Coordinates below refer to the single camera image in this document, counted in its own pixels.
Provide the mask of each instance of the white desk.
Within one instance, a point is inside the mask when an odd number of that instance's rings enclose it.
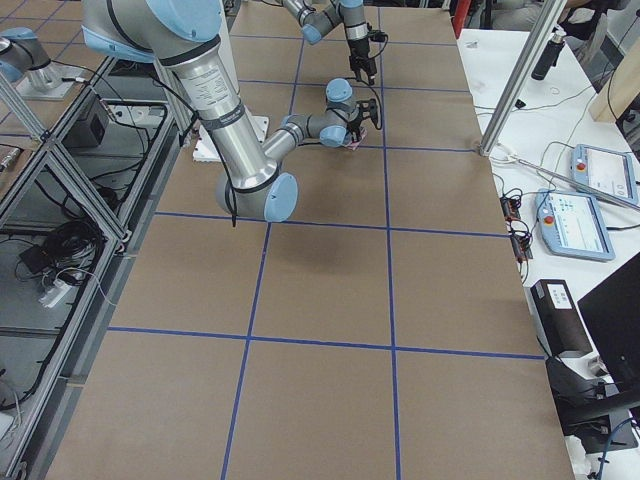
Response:
[[[527,34],[522,32],[463,30],[458,47],[477,107],[495,107],[526,38]],[[525,108],[534,108],[556,104],[581,91],[576,98],[556,107],[514,112],[500,136],[500,142],[515,150],[521,158],[535,164],[541,163],[545,148],[553,141],[572,146],[585,143],[628,152],[629,146],[615,125],[596,123],[586,111],[586,106],[595,97],[595,91],[590,87],[588,78],[568,48],[562,51],[558,66],[551,69],[544,81],[531,79],[527,82],[520,99],[526,103]],[[481,114],[492,110],[477,108],[476,111]],[[491,116],[486,114],[478,116],[481,130],[484,131],[490,118]],[[504,158],[505,154],[496,148],[492,156]],[[571,149],[553,145],[544,158],[543,166],[554,170],[557,162],[558,173],[570,176],[570,157]],[[640,177],[637,162],[634,168],[636,175]],[[518,187],[525,193],[535,192],[548,186],[535,171],[521,165],[494,165],[493,170],[504,179],[505,191]],[[555,183],[560,190],[572,190],[562,182]],[[500,191],[502,184],[499,179],[496,179],[496,186]],[[530,227],[533,227],[535,222],[534,201],[535,195],[525,195],[520,209],[523,220]],[[640,213],[602,202],[600,206],[607,226],[640,223]],[[530,287],[541,278],[562,278],[567,281],[571,294],[577,301],[640,251],[640,229],[610,232],[610,236],[616,258],[611,262],[599,263],[550,255],[536,229],[532,246],[534,259],[529,262],[529,275],[525,287]],[[588,376],[586,364],[592,356],[595,354],[566,363],[584,376]],[[597,468],[597,456],[590,456],[594,468]],[[605,467],[603,478],[637,480],[640,477],[640,450],[612,452],[607,459],[611,463]]]

